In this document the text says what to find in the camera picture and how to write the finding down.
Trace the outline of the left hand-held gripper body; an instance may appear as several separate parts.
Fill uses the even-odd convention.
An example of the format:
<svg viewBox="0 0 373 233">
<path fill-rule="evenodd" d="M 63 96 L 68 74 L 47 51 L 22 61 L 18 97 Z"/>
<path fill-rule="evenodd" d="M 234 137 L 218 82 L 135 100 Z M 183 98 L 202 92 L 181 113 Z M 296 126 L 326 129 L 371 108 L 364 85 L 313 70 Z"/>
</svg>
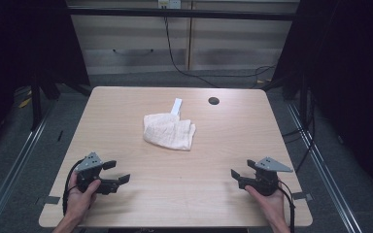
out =
<svg viewBox="0 0 373 233">
<path fill-rule="evenodd" d="M 103 163 L 104 162 L 96 152 L 91 152 L 76 167 L 77 186 L 80 192 L 85 192 L 88 186 L 95 180 L 101 182 L 96 193 L 108 195 L 117 192 L 119 180 L 103 180 L 100 178 L 100 172 L 103 170 Z"/>
</svg>

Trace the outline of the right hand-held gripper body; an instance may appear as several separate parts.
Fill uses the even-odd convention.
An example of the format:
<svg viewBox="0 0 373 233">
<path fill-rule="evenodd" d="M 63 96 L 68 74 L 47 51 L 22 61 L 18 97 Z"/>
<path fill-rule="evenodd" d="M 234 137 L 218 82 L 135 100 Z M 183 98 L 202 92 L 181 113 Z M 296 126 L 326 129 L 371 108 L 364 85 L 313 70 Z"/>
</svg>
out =
<svg viewBox="0 0 373 233">
<path fill-rule="evenodd" d="M 292 172 L 292 169 L 287 165 L 271 157 L 264 157 L 255 163 L 254 177 L 246 178 L 241 176 L 241 180 L 238 181 L 238 187 L 244 189 L 246 185 L 252 186 L 263 196 L 270 196 L 278 189 L 278 172 Z"/>
</svg>

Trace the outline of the white towel with label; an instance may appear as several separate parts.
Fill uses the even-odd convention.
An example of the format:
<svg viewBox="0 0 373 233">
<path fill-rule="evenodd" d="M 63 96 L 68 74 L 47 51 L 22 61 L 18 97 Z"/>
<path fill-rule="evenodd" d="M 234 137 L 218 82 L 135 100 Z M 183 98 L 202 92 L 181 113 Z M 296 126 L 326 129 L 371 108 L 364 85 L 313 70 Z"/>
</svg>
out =
<svg viewBox="0 0 373 233">
<path fill-rule="evenodd" d="M 169 150 L 190 151 L 196 126 L 190 119 L 181 119 L 181 98 L 176 98 L 170 113 L 144 116 L 143 138 L 146 142 Z"/>
</svg>

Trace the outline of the person's right hand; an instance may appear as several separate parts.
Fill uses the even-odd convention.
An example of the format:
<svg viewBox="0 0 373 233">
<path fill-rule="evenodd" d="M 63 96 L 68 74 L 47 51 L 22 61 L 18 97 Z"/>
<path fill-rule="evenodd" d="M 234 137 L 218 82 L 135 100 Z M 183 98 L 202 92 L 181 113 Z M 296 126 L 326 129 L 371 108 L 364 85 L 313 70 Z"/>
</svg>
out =
<svg viewBox="0 0 373 233">
<path fill-rule="evenodd" d="M 254 200 L 258 203 L 269 224 L 271 222 L 278 221 L 286 222 L 284 210 L 284 194 L 281 191 L 276 190 L 270 196 L 263 196 L 252 186 L 246 185 L 245 190 L 248 191 L 254 198 Z"/>
</svg>

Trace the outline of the person's left hand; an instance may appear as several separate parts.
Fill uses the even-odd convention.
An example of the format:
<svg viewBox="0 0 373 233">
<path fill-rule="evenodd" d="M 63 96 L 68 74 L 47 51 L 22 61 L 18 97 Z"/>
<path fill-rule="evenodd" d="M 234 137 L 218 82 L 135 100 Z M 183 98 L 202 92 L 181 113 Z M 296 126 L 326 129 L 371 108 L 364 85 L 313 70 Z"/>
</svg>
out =
<svg viewBox="0 0 373 233">
<path fill-rule="evenodd" d="M 77 226 L 84 218 L 89 207 L 96 199 L 96 190 L 101 184 L 99 180 L 93 181 L 85 192 L 80 192 L 76 188 L 77 174 L 72 173 L 68 187 L 67 211 L 65 214 L 66 222 L 72 226 Z"/>
</svg>

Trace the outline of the grey tape strip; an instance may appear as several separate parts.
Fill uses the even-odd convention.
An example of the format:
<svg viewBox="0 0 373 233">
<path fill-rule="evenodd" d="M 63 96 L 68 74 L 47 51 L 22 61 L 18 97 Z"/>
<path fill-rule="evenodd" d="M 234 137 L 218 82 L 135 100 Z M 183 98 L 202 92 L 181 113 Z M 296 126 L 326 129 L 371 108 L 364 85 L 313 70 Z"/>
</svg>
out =
<svg viewBox="0 0 373 233">
<path fill-rule="evenodd" d="M 46 204 L 57 205 L 59 203 L 59 200 L 60 198 L 57 196 L 45 196 L 45 197 L 38 198 L 35 204 L 36 205 L 46 205 Z"/>
<path fill-rule="evenodd" d="M 312 195 L 310 193 L 305 193 L 305 192 L 292 193 L 292 198 L 294 200 L 305 199 L 307 202 L 313 200 Z"/>
</svg>

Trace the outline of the black metal stand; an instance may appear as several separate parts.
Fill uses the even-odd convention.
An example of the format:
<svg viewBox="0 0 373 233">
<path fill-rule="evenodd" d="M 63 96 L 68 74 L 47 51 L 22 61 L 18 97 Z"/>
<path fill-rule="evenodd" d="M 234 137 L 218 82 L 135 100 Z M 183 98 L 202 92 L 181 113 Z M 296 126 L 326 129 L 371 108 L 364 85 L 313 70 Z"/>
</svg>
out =
<svg viewBox="0 0 373 233">
<path fill-rule="evenodd" d="M 31 100 L 33 110 L 33 121 L 31 126 L 32 131 L 38 128 L 43 119 L 41 92 L 44 92 L 46 97 L 50 100 L 56 100 L 60 95 L 55 83 L 34 83 L 31 85 Z"/>
<path fill-rule="evenodd" d="M 273 78 L 272 81 L 266 84 L 262 90 L 268 91 L 273 88 L 280 87 L 283 90 L 283 97 L 286 100 L 292 100 L 298 97 L 299 100 L 299 118 L 303 126 L 308 123 L 307 119 L 307 98 L 308 84 L 307 79 L 303 74 L 297 72 L 287 73 L 278 78 Z"/>
</svg>

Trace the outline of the yellow floor tape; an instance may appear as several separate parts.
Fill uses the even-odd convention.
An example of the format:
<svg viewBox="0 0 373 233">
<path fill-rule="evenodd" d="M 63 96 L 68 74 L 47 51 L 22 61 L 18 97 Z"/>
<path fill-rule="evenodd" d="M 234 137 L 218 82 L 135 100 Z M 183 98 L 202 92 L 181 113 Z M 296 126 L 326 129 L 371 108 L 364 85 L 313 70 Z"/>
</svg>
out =
<svg viewBox="0 0 373 233">
<path fill-rule="evenodd" d="M 22 101 L 20 102 L 20 104 L 18 105 L 18 107 L 20 109 L 26 107 L 31 101 L 31 99 L 32 99 L 32 91 L 29 90 L 27 94 L 24 96 L 24 98 L 22 99 Z"/>
</svg>

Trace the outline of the black curtain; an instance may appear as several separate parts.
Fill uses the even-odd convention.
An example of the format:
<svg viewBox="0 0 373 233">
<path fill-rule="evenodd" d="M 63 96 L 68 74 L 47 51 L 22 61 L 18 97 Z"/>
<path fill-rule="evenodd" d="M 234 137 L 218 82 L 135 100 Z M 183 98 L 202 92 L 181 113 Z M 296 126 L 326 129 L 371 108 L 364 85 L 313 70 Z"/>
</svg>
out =
<svg viewBox="0 0 373 233">
<path fill-rule="evenodd" d="M 373 0 L 300 0 L 273 79 L 307 84 L 373 179 Z"/>
<path fill-rule="evenodd" d="M 89 84 L 72 17 L 55 12 L 66 7 L 66 0 L 0 0 L 0 123 L 20 87 L 38 86 L 53 99 L 59 83 Z"/>
</svg>

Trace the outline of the light wooden cabinet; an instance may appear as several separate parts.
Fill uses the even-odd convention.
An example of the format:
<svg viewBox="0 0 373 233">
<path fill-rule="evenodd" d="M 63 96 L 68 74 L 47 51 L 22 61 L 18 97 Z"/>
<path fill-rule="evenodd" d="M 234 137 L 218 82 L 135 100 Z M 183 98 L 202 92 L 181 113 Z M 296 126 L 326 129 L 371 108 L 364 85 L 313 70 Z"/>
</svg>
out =
<svg viewBox="0 0 373 233">
<path fill-rule="evenodd" d="M 291 23 L 277 20 L 73 16 L 90 75 L 254 69 L 278 62 Z"/>
</svg>

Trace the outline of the black horizontal metal bar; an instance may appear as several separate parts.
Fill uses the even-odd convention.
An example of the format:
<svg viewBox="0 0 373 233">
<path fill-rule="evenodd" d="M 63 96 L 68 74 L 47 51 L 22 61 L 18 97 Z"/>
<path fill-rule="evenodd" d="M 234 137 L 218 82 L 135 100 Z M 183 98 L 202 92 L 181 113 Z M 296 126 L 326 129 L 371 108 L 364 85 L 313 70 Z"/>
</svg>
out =
<svg viewBox="0 0 373 233">
<path fill-rule="evenodd" d="M 190 18 L 226 18 L 293 21 L 296 14 L 224 12 L 201 10 L 160 10 L 160 9 L 121 9 L 121 8 L 83 8 L 71 7 L 66 12 L 80 16 L 117 16 L 117 17 L 190 17 Z"/>
</svg>

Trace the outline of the metal floor rail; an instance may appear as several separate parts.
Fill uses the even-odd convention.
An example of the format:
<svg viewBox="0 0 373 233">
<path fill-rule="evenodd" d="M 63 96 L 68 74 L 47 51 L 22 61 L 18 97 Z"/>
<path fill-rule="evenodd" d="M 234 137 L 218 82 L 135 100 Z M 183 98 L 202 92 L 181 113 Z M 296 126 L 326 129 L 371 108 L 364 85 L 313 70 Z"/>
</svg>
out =
<svg viewBox="0 0 373 233">
<path fill-rule="evenodd" d="M 53 106 L 49 106 L 42 119 L 37 124 L 36 128 L 29 133 L 28 138 L 26 139 L 24 145 L 22 146 L 22 149 L 17 155 L 17 159 L 11 167 L 11 170 L 0 185 L 0 216 L 17 184 L 20 173 L 24 169 L 32 151 L 34 150 L 46 127 L 48 118 L 51 115 L 52 111 Z"/>
<path fill-rule="evenodd" d="M 330 170 L 328 169 L 322 157 L 321 151 L 315 144 L 312 133 L 307 129 L 306 126 L 302 125 L 299 118 L 299 111 L 297 110 L 296 106 L 294 104 L 288 104 L 288 111 L 348 233 L 363 233 L 355 214 L 353 213 L 353 210 L 351 209 L 337 182 L 334 180 Z"/>
</svg>

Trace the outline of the white wall power outlet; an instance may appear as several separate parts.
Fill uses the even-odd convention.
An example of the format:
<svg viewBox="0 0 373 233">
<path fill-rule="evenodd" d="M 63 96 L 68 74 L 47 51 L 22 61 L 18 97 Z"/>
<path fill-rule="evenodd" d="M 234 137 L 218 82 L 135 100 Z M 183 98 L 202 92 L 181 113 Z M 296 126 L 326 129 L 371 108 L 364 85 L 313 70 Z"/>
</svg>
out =
<svg viewBox="0 0 373 233">
<path fill-rule="evenodd" d="M 159 9 L 179 10 L 182 7 L 181 0 L 157 0 Z"/>
</svg>

